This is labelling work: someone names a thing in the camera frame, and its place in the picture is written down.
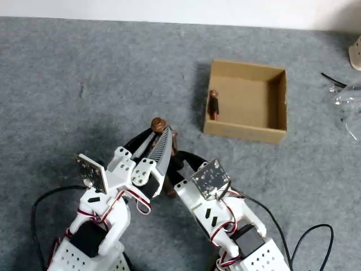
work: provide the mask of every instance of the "cable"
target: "cable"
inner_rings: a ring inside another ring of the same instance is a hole
[[[325,258],[324,258],[324,260],[323,260],[323,262],[322,262],[322,266],[321,266],[321,268],[320,268],[320,271],[322,271],[322,270],[325,268],[326,263],[327,263],[328,258],[329,258],[329,255],[330,255],[330,253],[331,253],[332,244],[333,244],[333,228],[332,228],[330,225],[328,225],[328,224],[315,225],[315,226],[313,226],[313,227],[311,227],[311,228],[309,228],[308,230],[305,231],[305,233],[301,236],[301,238],[299,239],[299,241],[298,241],[298,243],[297,243],[297,245],[296,245],[296,247],[295,247],[295,249],[294,249],[293,255],[292,255],[292,257],[291,257],[291,264],[292,264],[292,265],[293,265],[293,260],[294,260],[294,258],[296,257],[296,253],[297,253],[297,251],[298,251],[298,248],[299,248],[299,246],[301,245],[303,239],[306,237],[306,235],[308,235],[308,233],[310,233],[311,231],[313,231],[313,230],[315,230],[315,229],[318,229],[318,228],[329,228],[330,231],[331,231],[331,237],[330,237],[330,240],[329,240],[329,245],[328,245],[327,253],[326,253],[326,256],[325,256]]]
[[[47,260],[46,269],[49,268],[50,263],[51,263],[51,260],[52,260],[52,258],[54,257],[54,253],[55,253],[56,249],[59,247],[59,245],[60,245],[60,238],[57,237],[57,238],[55,238],[55,240],[54,240],[53,243],[52,243],[51,252],[50,252],[49,258],[48,258],[48,260]]]
[[[337,84],[337,86],[339,86],[339,87],[341,87],[341,88],[343,88],[343,89],[344,89],[345,87],[347,87],[346,84],[341,83],[341,82],[333,79],[331,76],[328,76],[328,75],[326,75],[326,74],[323,73],[323,72],[321,73],[321,75],[322,75],[323,77],[327,78],[328,80],[331,80],[332,82],[335,82],[335,83]]]
[[[322,266],[320,268],[320,271],[323,271],[324,270],[324,267],[326,266],[326,263],[328,261],[328,258],[329,258],[329,255],[331,253],[331,249],[332,249],[332,244],[333,244],[333,228],[328,225],[328,224],[319,224],[319,225],[315,225],[311,228],[309,228],[302,236],[301,238],[299,239],[295,249],[294,249],[294,252],[293,252],[293,255],[292,257],[290,256],[289,254],[289,250],[288,250],[288,246],[287,246],[287,242],[286,242],[286,238],[283,234],[283,231],[280,227],[280,225],[278,224],[276,218],[274,217],[274,215],[272,214],[272,212],[266,207],[264,206],[262,203],[260,203],[259,201],[251,198],[250,196],[247,196],[245,195],[244,193],[240,192],[239,190],[233,188],[233,190],[235,190],[237,193],[239,193],[242,197],[254,202],[255,204],[261,206],[264,210],[267,211],[267,213],[270,215],[270,217],[272,218],[272,221],[275,223],[280,235],[281,235],[281,239],[282,239],[282,243],[283,243],[283,246],[284,246],[284,249],[285,249],[285,253],[286,253],[286,257],[287,257],[287,262],[288,262],[288,265],[289,265],[289,268],[290,268],[290,271],[293,271],[293,260],[294,258],[296,257],[296,253],[298,251],[298,248],[300,246],[300,244],[302,243],[303,239],[308,235],[308,233],[310,233],[311,231],[317,229],[317,228],[321,228],[321,227],[325,227],[325,228],[329,228],[330,231],[331,231],[331,238],[330,238],[330,242],[329,242],[329,245],[328,245],[328,249],[327,249],[327,253],[326,253],[326,256],[322,262]]]
[[[228,189],[231,187],[231,183],[232,181],[229,180],[228,183],[227,183],[227,186],[226,188],[223,190],[223,192],[221,193],[221,195],[219,196],[219,198],[217,198],[217,194],[215,194],[215,197],[218,201],[220,201],[228,192]]]
[[[32,216],[31,216],[31,231],[32,231],[32,237],[34,240],[34,244],[36,246],[36,250],[37,250],[37,254],[40,260],[40,264],[41,264],[41,269],[43,271],[46,271],[46,265],[45,265],[45,259],[44,259],[44,255],[42,253],[41,247],[40,247],[40,243],[36,234],[36,208],[38,206],[38,204],[44,200],[45,198],[47,198],[48,196],[57,193],[57,192],[61,192],[61,191],[65,191],[65,190],[71,190],[71,189],[77,189],[77,190],[86,190],[85,186],[80,186],[80,185],[70,185],[70,186],[63,186],[63,187],[58,187],[56,189],[53,189],[45,194],[43,194],[42,196],[40,196],[34,203],[33,207],[32,207]]]

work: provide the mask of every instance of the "white plastic bracket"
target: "white plastic bracket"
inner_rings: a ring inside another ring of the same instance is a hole
[[[157,163],[153,159],[143,158],[142,161],[138,163],[131,174],[131,181],[137,186],[144,186],[149,181],[149,177],[152,174],[157,182],[159,182],[159,188],[155,192],[154,196],[158,196],[162,190],[164,176],[162,176],[159,171],[156,169]]]
[[[354,69],[361,71],[361,36],[350,46],[350,63]]]

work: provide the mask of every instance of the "screw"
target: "screw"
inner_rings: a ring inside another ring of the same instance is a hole
[[[93,186],[93,182],[91,181],[91,179],[84,179],[84,184],[86,187],[91,188]]]

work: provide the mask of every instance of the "gray carpet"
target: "gray carpet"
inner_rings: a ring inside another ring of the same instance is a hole
[[[293,250],[310,226],[330,223],[326,270],[359,270],[360,146],[337,126],[320,72],[360,78],[347,58],[356,36],[205,25],[0,18],[0,270],[39,270],[30,209],[45,191],[80,184],[73,155],[109,161],[113,150],[166,118],[179,147],[220,158],[235,187],[270,207]],[[213,58],[287,69],[288,134],[279,145],[202,134]],[[47,255],[76,215],[79,191],[38,209]],[[164,195],[150,216],[131,204],[121,238],[136,270],[204,270],[214,252],[179,199]],[[268,235],[279,235],[250,203]],[[296,270],[319,270],[329,232],[307,238]]]

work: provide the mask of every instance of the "white wall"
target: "white wall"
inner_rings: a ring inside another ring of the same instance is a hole
[[[361,33],[361,0],[0,0],[0,16],[160,21]]]

